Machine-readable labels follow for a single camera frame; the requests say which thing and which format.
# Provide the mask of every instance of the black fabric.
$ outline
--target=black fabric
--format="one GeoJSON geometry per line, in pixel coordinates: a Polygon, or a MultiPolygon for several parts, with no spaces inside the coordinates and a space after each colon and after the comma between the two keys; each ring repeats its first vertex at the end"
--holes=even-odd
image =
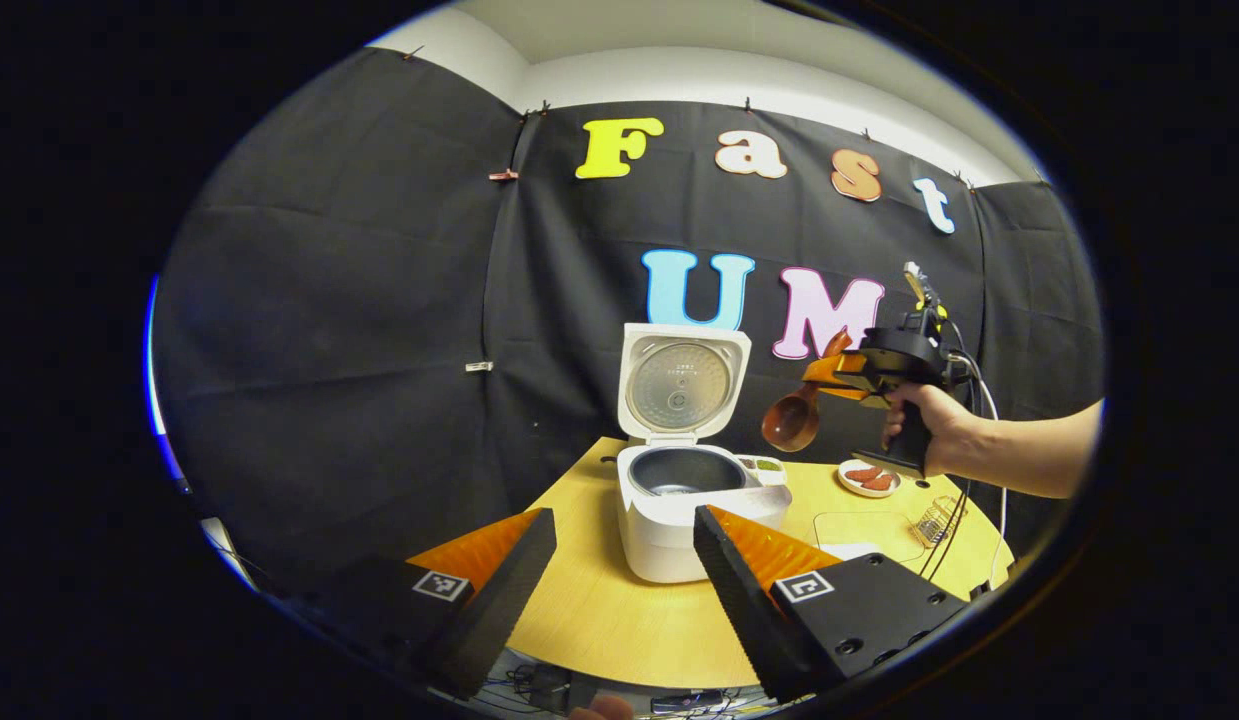
{"type": "Polygon", "coordinates": [[[304,584],[514,511],[482,468],[482,283],[520,118],[424,59],[359,50],[289,97],[195,202],[154,366],[195,497],[304,584]]]}
{"type": "MultiPolygon", "coordinates": [[[[974,195],[984,235],[986,310],[979,366],[1007,420],[1063,418],[1104,395],[1106,352],[1099,288],[1084,243],[1047,183],[997,183],[974,195]]],[[[994,523],[1000,488],[971,501],[994,523]]],[[[1022,555],[1066,506],[1011,492],[1006,543],[1022,555]]]]}
{"type": "MultiPolygon", "coordinates": [[[[756,260],[738,326],[752,340],[747,378],[727,428],[704,441],[735,452],[776,454],[761,437],[761,418],[797,389],[815,359],[771,352],[787,318],[784,268],[819,271],[834,304],[855,278],[883,284],[878,323],[893,325],[916,305],[903,278],[903,264],[913,260],[933,279],[966,342],[980,342],[984,260],[970,192],[945,170],[856,133],[695,102],[607,102],[532,114],[514,169],[520,178],[506,196],[492,247],[486,325],[496,362],[492,436],[501,465],[528,480],[509,487],[514,503],[533,499],[597,437],[627,437],[616,418],[620,348],[623,323],[647,321],[641,257],[648,250],[696,255],[686,314],[698,320],[717,310],[712,255],[756,260]],[[586,121],[643,116],[659,118],[664,133],[648,138],[628,176],[575,178],[589,145],[586,121]],[[773,138],[788,175],[724,172],[715,164],[717,136],[732,129],[773,138]],[[876,160],[880,200],[850,200],[833,187],[831,154],[839,149],[876,160]],[[947,195],[948,217],[957,223],[952,235],[927,218],[912,186],[919,177],[933,178],[947,195]]],[[[878,410],[825,397],[819,437],[784,460],[846,460],[852,449],[878,441],[881,420],[878,410]]]]}

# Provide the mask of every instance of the white rice cooker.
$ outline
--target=white rice cooker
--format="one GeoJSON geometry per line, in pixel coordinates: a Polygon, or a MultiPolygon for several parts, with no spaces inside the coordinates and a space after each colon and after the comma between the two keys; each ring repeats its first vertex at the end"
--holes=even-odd
{"type": "Polygon", "coordinates": [[[620,426],[631,442],[616,457],[620,535],[638,577],[707,577],[695,553],[698,506],[717,506],[777,530],[792,506],[779,460],[698,445],[733,414],[751,347],[738,331],[624,325],[620,426]]]}

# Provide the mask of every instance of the screw hole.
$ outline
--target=screw hole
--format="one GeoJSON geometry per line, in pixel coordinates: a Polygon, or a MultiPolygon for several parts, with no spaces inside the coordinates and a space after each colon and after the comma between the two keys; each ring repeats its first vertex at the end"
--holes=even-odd
{"type": "Polygon", "coordinates": [[[838,644],[838,647],[835,647],[833,649],[838,653],[838,656],[852,656],[852,653],[859,652],[860,648],[862,648],[862,647],[864,647],[864,642],[861,639],[859,639],[859,638],[847,638],[847,639],[844,639],[843,643],[838,644]]]}

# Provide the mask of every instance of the blue letter u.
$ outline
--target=blue letter u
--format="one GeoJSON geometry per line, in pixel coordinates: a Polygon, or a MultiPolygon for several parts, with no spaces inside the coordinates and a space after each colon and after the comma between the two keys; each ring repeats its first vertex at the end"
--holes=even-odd
{"type": "Polygon", "coordinates": [[[650,296],[646,302],[646,315],[652,323],[701,325],[706,328],[737,331],[743,320],[743,278],[757,266],[745,255],[714,255],[710,265],[721,274],[721,290],[716,301],[716,316],[704,323],[686,316],[686,279],[698,259],[691,252],[650,250],[641,257],[641,264],[650,269],[650,296]]]}

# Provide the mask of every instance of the white wall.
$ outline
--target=white wall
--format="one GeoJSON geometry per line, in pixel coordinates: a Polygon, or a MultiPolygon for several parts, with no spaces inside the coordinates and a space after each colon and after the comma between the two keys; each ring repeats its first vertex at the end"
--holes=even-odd
{"type": "Polygon", "coordinates": [[[975,186],[1025,178],[974,138],[911,102],[840,74],[774,56],[709,47],[631,47],[529,64],[493,29],[445,7],[372,46],[408,51],[484,87],[517,110],[622,100],[717,102],[815,120],[961,172],[975,186]]]}

